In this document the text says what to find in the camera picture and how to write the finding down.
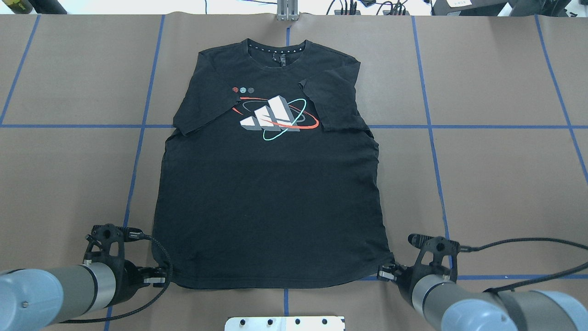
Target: light blue joint cover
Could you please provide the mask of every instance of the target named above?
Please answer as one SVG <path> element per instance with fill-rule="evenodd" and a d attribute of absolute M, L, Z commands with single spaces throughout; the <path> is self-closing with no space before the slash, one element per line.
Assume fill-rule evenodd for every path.
<path fill-rule="evenodd" d="M 57 278 L 39 269 L 0 276 L 0 331 L 33 331 L 59 313 L 64 290 Z"/>
<path fill-rule="evenodd" d="M 576 298 L 555 291 L 534 290 L 533 292 L 539 292 L 555 301 L 567 313 L 578 331 L 588 331 L 588 310 Z"/>
<path fill-rule="evenodd" d="M 479 299 L 458 301 L 447 308 L 441 331 L 518 331 L 502 309 Z"/>

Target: teal orbit line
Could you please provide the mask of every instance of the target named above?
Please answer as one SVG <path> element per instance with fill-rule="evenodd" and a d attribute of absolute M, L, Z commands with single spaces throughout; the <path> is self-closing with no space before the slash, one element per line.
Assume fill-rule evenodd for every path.
<path fill-rule="evenodd" d="M 302 113 L 303 113 L 303 112 L 304 112 L 304 110 L 306 109 L 306 100 L 304 100 L 304 99 L 296 99 L 296 100 L 290 101 L 290 102 L 288 103 L 288 105 L 290 105 L 290 104 L 292 104 L 292 103 L 294 103 L 294 102 L 297 102 L 297 101 L 300 101 L 300 100 L 304 101 L 304 107 L 302 107 L 302 110 L 300 110 L 300 112 L 298 113 L 298 116 L 296 116 L 296 118 L 294 119 L 294 122 L 290 123 L 290 125 L 294 125 L 294 124 L 296 124 L 296 122 L 297 122 L 298 118 L 300 118 L 300 116 L 302 116 Z M 270 139 L 267 139 L 267 138 L 265 137 L 265 130 L 264 130 L 264 131 L 263 131 L 263 140 L 265 140 L 265 141 L 272 141 L 272 140 L 274 140 L 274 139 L 278 138 L 279 136 L 281 136 L 282 134 L 284 134 L 284 132 L 288 131 L 288 129 L 289 129 L 289 128 L 285 128 L 285 129 L 284 129 L 282 132 L 280 132 L 280 133 L 279 133 L 279 134 L 277 134 L 275 137 L 273 137 L 273 138 L 270 138 Z"/>

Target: white bracket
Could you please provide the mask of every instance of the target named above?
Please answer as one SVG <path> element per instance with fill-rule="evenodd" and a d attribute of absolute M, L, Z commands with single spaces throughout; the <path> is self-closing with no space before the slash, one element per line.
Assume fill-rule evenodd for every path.
<path fill-rule="evenodd" d="M 231 317 L 225 331 L 345 331 L 342 316 Z"/>
<path fill-rule="evenodd" d="M 278 21 L 298 21 L 298 0 L 278 0 Z"/>

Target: metal clamp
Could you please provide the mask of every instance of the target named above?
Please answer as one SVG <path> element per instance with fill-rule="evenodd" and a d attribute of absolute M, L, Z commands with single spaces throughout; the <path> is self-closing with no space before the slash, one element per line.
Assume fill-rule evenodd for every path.
<path fill-rule="evenodd" d="M 298 21 L 298 0 L 278 0 L 278 21 Z"/>

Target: white mounting plate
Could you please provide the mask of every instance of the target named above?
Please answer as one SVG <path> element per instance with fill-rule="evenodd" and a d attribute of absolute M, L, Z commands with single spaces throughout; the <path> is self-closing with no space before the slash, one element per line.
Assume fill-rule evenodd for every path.
<path fill-rule="evenodd" d="M 345 331 L 345 317 L 231 317 L 225 323 L 225 331 Z"/>

